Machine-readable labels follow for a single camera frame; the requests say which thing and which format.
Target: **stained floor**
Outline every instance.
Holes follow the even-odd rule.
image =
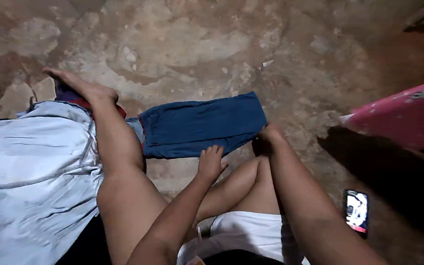
[[[318,144],[338,117],[424,83],[424,33],[402,33],[417,0],[0,0],[0,108],[24,109],[43,66],[113,87],[128,116],[173,101],[255,91],[337,205],[369,194],[368,243],[392,264],[424,264],[424,235]],[[253,157],[227,156],[230,173]],[[148,160],[167,197],[197,159]]]

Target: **hand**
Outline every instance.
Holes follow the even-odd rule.
[[[117,102],[119,96],[114,89],[103,85],[92,84],[67,70],[46,67],[44,73],[59,78],[73,90],[82,95],[91,105],[97,102]]]
[[[225,147],[222,146],[219,148],[218,145],[208,147],[207,150],[202,150],[197,177],[206,178],[212,182],[217,180],[228,166],[228,162],[220,163],[223,150],[225,150]]]
[[[286,141],[287,138],[282,131],[282,128],[275,123],[268,123],[257,135],[262,140],[267,142]]]

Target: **white cloth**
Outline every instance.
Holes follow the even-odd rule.
[[[0,121],[0,264],[56,263],[98,214],[95,132],[67,102]]]
[[[184,265],[194,256],[205,259],[228,250],[247,250],[285,264],[306,262],[285,216],[229,212],[214,220],[210,238],[195,238],[184,244],[177,264]]]

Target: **white shorts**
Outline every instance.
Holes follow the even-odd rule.
[[[177,265],[195,256],[205,259],[227,250],[247,250],[285,264],[307,263],[285,216],[229,212],[214,220],[210,238],[195,238],[181,247]]]

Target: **light blue cloth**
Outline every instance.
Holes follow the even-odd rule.
[[[142,123],[140,123],[139,119],[137,117],[133,117],[133,118],[127,118],[125,121],[135,131],[135,134],[140,140],[140,143],[145,142],[145,135],[143,134]]]
[[[89,113],[66,102],[0,121],[0,265],[55,264],[98,214],[95,137]]]

